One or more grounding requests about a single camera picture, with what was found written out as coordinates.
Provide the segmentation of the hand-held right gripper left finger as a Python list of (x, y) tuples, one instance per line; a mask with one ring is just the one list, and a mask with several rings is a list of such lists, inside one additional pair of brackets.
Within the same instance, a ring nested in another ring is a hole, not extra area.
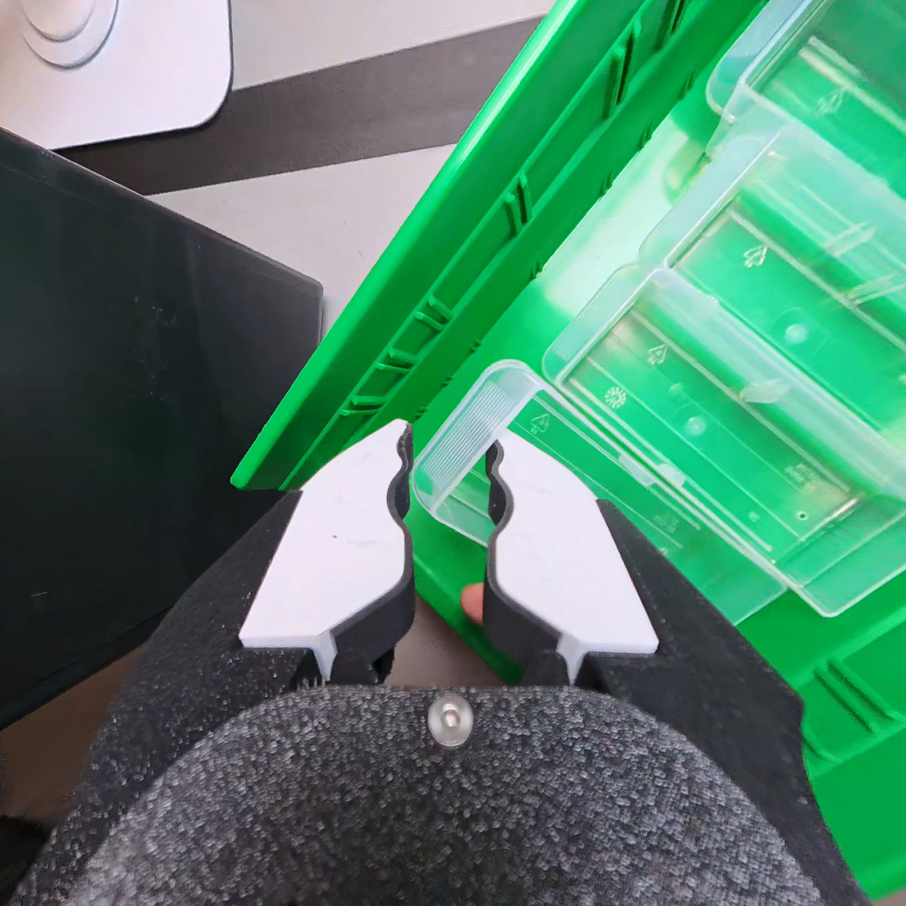
[(303, 486), (239, 630), (247, 651), (302, 651), (302, 683), (383, 683), (412, 628), (412, 425), (396, 419)]

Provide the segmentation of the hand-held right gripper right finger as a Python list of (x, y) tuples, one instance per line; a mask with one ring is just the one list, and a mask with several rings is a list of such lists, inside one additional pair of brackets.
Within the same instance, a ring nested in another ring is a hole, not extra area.
[(587, 655), (651, 656), (660, 646), (595, 493), (522, 437), (488, 450), (483, 629), (528, 673), (547, 654), (574, 682)]

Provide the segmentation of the black drawer cabinet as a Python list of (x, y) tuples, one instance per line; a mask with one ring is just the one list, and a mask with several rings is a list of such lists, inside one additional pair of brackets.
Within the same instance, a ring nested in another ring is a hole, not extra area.
[(316, 280), (2, 131), (3, 729), (275, 503), (230, 477), (322, 333)]

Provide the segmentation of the green plastic bin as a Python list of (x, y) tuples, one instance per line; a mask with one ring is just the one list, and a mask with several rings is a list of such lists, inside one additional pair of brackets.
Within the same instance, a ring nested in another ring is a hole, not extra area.
[[(418, 457), (498, 361), (558, 391), (545, 353), (595, 291), (624, 266), (665, 267), (640, 247), (716, 155), (709, 77), (767, 3), (558, 2), (232, 483), (300, 488), (395, 418)], [(422, 508), (412, 473), (411, 486), (418, 592), (518, 680), (457, 614), (486, 549)], [(735, 626), (803, 701), (805, 772), (856, 880), (871, 898), (904, 889), (904, 572), (834, 617), (787, 589)]]

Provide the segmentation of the pale desk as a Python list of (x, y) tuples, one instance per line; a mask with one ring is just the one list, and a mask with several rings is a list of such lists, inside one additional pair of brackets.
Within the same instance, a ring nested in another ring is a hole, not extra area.
[[(233, 2), (210, 124), (63, 157), (316, 280), (326, 332), (552, 5)], [(144, 642), (2, 728), (3, 817), (62, 820)]]

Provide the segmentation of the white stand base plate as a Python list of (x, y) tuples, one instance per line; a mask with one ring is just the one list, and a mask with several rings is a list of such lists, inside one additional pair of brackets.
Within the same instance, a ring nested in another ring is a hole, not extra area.
[(232, 80), (228, 1), (1, 3), (1, 126), (49, 150), (198, 127)]

